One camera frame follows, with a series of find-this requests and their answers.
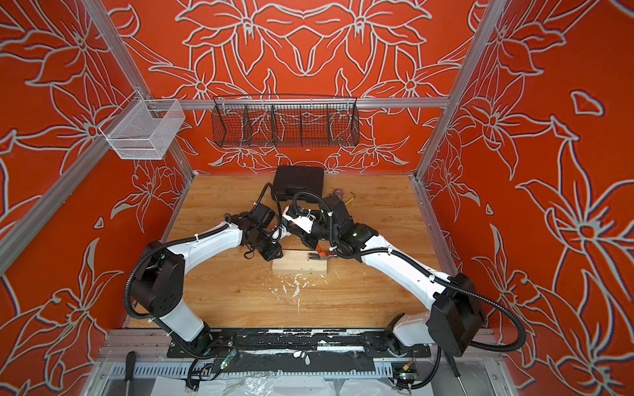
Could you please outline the claw hammer red black handle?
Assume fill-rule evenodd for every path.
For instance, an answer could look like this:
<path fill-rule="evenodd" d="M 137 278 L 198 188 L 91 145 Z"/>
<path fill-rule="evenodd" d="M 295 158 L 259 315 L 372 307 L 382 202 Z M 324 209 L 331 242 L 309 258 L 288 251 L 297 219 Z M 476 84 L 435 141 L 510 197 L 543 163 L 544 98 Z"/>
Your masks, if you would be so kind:
<path fill-rule="evenodd" d="M 331 248 L 323 248 L 320 245 L 317 245 L 313 250 L 308 253 L 308 259 L 310 260 L 329 260 L 331 258 L 337 257 L 338 254 L 335 250 Z"/>

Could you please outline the light wooden block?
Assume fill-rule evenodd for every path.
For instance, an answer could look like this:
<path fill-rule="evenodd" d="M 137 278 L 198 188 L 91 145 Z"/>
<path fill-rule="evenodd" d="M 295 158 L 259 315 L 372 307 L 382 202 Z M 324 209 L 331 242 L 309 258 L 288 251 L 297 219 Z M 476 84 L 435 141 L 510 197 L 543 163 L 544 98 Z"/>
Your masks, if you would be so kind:
<path fill-rule="evenodd" d="M 313 251 L 283 250 L 282 257 L 272 261 L 275 275 L 325 276 L 327 270 L 328 261 Z"/>

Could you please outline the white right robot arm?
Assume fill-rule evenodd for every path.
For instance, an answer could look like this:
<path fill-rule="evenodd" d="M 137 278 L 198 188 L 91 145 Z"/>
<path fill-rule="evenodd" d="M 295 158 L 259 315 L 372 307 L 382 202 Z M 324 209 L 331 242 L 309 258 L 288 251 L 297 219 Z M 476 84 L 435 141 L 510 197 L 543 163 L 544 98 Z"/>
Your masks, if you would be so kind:
<path fill-rule="evenodd" d="M 320 198 L 306 191 L 292 197 L 283 213 L 295 234 L 311 242 L 326 240 L 340 258 L 357 260 L 391 278 L 429 312 L 427 333 L 446 353 L 460 357 L 484 323 L 482 299 L 473 281 L 426 266 L 397 249 L 376 229 L 358 223 L 337 196 Z"/>

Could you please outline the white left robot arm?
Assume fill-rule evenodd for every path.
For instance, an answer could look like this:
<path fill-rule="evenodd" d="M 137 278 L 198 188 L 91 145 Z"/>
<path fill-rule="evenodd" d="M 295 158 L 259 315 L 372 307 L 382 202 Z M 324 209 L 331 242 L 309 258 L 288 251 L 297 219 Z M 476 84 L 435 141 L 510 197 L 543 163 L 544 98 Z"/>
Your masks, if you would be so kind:
<path fill-rule="evenodd" d="M 279 214 L 257 204 L 252 211 L 226 214 L 218 226 L 185 239 L 146 245 L 124 287 L 123 303 L 133 319 L 149 319 L 162 328 L 188 356 L 207 358 L 219 343 L 208 324 L 185 302 L 184 281 L 193 269 L 213 257 L 244 247 L 266 261 L 282 256 L 288 235 Z"/>

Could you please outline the yellow hex key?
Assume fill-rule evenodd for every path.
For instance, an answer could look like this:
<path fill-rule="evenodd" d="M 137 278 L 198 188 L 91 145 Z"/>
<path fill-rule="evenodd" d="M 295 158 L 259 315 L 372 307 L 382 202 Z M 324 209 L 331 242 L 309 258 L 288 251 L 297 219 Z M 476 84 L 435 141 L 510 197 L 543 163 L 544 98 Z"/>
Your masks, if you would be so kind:
<path fill-rule="evenodd" d="M 353 192 L 350 192 L 350 197 L 346 199 L 345 205 L 346 206 L 350 205 L 354 201 L 355 198 L 356 198 L 356 194 Z"/>

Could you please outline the black plastic tool case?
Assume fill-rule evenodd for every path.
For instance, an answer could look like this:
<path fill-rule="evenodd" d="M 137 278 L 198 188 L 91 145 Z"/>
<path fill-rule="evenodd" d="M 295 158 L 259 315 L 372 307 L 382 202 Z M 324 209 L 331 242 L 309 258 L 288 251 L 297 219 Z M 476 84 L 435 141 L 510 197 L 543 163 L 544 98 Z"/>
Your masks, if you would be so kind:
<path fill-rule="evenodd" d="M 275 172 L 272 188 L 279 201 L 290 201 L 301 191 L 322 197 L 324 179 L 323 168 L 280 165 Z"/>

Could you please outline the white mesh basket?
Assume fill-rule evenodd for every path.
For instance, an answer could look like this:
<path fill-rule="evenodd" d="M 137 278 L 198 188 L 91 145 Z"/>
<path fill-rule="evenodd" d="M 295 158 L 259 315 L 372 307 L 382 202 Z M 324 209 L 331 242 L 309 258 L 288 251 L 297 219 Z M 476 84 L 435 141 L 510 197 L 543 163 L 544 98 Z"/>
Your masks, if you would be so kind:
<path fill-rule="evenodd" d="M 185 119 L 180 101 L 156 102 L 135 90 L 108 114 L 97 132 L 119 158 L 154 161 L 176 153 Z"/>

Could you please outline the aluminium back crossbar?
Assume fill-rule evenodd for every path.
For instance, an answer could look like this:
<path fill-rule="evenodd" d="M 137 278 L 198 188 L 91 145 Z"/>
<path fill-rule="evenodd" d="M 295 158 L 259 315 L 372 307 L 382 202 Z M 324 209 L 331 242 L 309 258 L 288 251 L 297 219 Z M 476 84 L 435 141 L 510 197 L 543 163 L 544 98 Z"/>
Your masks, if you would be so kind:
<path fill-rule="evenodd" d="M 371 109 L 409 109 L 409 108 L 447 108 L 449 105 L 449 97 L 361 97 L 361 98 L 335 98 L 335 97 L 302 97 L 291 99 L 229 99 L 221 97 L 220 99 L 201 100 L 201 99 L 154 99 L 146 100 L 148 108 L 152 110 L 167 110 L 173 102 L 178 102 L 185 111 L 208 111 L 212 110 L 216 105 L 219 106 L 318 106 L 318 105 L 337 105 L 352 104 L 360 110 Z"/>

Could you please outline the black screwdriver right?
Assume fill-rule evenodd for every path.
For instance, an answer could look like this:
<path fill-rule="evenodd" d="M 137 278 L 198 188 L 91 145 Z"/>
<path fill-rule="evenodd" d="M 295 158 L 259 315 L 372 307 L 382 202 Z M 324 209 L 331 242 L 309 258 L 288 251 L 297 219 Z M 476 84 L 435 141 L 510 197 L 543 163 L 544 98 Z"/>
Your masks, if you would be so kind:
<path fill-rule="evenodd" d="M 453 356 L 453 355 L 451 355 L 451 354 L 450 354 L 450 353 L 448 353 L 448 352 L 445 352 L 445 353 L 444 353 L 444 355 L 445 355 L 445 359 L 446 359 L 447 363 L 448 363 L 448 364 L 449 364 L 449 366 L 451 367 L 451 370 L 452 370 L 452 372 L 453 372 L 453 374 L 454 374 L 455 378 L 456 378 L 456 379 L 457 379 L 457 381 L 458 381 L 458 384 L 460 384 L 460 387 L 461 387 L 461 389 L 462 389 L 463 394 L 464 394 L 465 396 L 468 396 L 468 394 L 467 394 L 467 390 L 466 390 L 466 387 L 465 387 L 465 385 L 464 385 L 464 383 L 463 383 L 463 381 L 462 381 L 462 375 L 461 375 L 461 373 L 460 373 L 460 371 L 459 371 L 459 368 L 458 368 L 458 365 L 457 365 L 457 363 L 456 363 L 456 360 L 455 360 L 454 356 Z"/>

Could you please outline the black screwdriver left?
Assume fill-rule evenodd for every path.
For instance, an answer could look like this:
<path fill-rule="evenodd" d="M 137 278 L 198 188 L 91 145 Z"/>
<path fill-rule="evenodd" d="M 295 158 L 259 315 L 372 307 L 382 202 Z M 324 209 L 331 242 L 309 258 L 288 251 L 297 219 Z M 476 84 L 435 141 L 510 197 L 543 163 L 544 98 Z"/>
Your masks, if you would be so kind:
<path fill-rule="evenodd" d="M 136 352 L 129 351 L 125 358 L 125 372 L 123 383 L 125 384 L 125 396 L 132 395 L 132 381 L 135 374 Z"/>

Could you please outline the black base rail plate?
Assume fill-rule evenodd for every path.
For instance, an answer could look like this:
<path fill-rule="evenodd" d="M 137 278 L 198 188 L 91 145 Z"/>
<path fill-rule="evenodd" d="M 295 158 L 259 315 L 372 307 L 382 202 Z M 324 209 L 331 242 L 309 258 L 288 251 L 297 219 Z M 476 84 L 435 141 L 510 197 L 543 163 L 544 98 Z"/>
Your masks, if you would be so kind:
<path fill-rule="evenodd" d="M 383 328 L 217 328 L 223 376 L 324 376 L 328 379 L 390 378 L 410 363 L 421 369 L 432 357 L 427 345 L 401 346 Z"/>

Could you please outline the aluminium frame post left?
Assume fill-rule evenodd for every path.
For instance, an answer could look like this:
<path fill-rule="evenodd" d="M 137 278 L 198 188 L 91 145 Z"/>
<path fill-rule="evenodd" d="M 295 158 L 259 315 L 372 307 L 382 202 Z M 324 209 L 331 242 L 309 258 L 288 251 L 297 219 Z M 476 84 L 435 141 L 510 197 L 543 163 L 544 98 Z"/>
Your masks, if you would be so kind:
<path fill-rule="evenodd" d="M 135 93 L 145 100 L 154 99 L 148 84 L 145 82 L 139 68 L 132 59 L 125 42 L 120 37 L 117 28 L 112 22 L 112 19 L 110 18 L 102 1 L 83 0 L 82 4 L 88 12 L 93 24 L 99 30 L 102 39 L 104 39 L 107 43 L 109 51 L 112 53 L 115 61 L 117 61 L 120 70 L 125 75 L 128 83 Z M 191 183 L 195 177 L 195 172 L 176 139 L 174 139 L 171 143 L 169 152 L 176 160 L 176 163 L 185 178 L 189 183 Z"/>

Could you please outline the aluminium frame post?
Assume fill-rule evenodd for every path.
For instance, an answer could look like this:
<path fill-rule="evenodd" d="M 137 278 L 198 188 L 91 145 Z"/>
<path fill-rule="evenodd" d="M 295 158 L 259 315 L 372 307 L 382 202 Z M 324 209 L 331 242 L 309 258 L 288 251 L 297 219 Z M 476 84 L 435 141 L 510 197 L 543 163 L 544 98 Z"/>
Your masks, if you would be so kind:
<path fill-rule="evenodd" d="M 460 100 L 462 100 L 462 96 L 467 90 L 470 78 L 484 54 L 485 47 L 493 33 L 497 21 L 501 18 L 506 4 L 507 1 L 505 0 L 489 1 L 483 19 L 481 20 L 478 28 L 475 30 L 472 42 L 466 53 L 462 67 L 457 75 L 457 79 L 452 86 L 452 91 L 448 97 L 448 104 L 442 111 L 439 121 L 435 126 L 432 135 L 428 139 L 427 145 L 425 146 L 424 153 L 414 173 L 415 181 L 423 181 L 424 175 L 432 162 L 434 153 L 441 145 L 441 139 L 447 131 L 449 122 L 452 120 L 452 117 L 457 111 Z"/>
<path fill-rule="evenodd" d="M 93 24 L 99 30 L 102 39 L 104 39 L 107 43 L 109 51 L 112 53 L 115 61 L 117 61 L 120 70 L 125 75 L 128 83 L 135 93 L 145 100 L 154 99 L 148 84 L 145 82 L 139 68 L 132 59 L 125 42 L 120 37 L 117 28 L 112 22 L 112 19 L 110 18 L 102 1 L 83 0 L 82 4 L 88 12 Z M 169 152 L 176 160 L 176 163 L 185 178 L 189 183 L 191 183 L 195 177 L 195 172 L 176 139 L 174 139 L 171 143 Z"/>

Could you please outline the aluminium left side rail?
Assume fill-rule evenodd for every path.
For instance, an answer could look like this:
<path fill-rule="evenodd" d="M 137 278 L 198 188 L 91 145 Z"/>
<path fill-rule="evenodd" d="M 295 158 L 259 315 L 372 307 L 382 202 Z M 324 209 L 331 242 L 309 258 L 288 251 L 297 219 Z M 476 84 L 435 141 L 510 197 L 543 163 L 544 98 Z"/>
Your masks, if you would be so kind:
<path fill-rule="evenodd" d="M 94 141 L 12 227 L 1 240 L 2 276 L 109 150 L 110 146 L 106 140 Z"/>

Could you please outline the aluminium frame post right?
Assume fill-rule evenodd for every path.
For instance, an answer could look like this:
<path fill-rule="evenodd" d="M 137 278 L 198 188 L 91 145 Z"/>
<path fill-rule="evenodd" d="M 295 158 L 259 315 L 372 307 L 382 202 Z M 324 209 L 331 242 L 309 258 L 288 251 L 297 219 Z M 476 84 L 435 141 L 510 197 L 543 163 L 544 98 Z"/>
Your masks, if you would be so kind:
<path fill-rule="evenodd" d="M 452 91 L 448 97 L 448 104 L 442 111 L 439 121 L 435 126 L 432 135 L 428 139 L 427 145 L 425 146 L 424 153 L 414 173 L 415 181 L 423 181 L 424 175 L 432 162 L 434 153 L 441 145 L 441 139 L 447 131 L 449 122 L 452 120 L 452 117 L 457 111 L 460 100 L 462 100 L 462 96 L 467 90 L 470 78 L 484 54 L 485 47 L 493 33 L 497 21 L 501 18 L 506 4 L 507 1 L 505 0 L 489 1 L 483 19 L 481 20 L 478 28 L 475 30 L 472 42 L 466 53 L 462 67 L 457 75 L 457 79 L 452 86 Z"/>

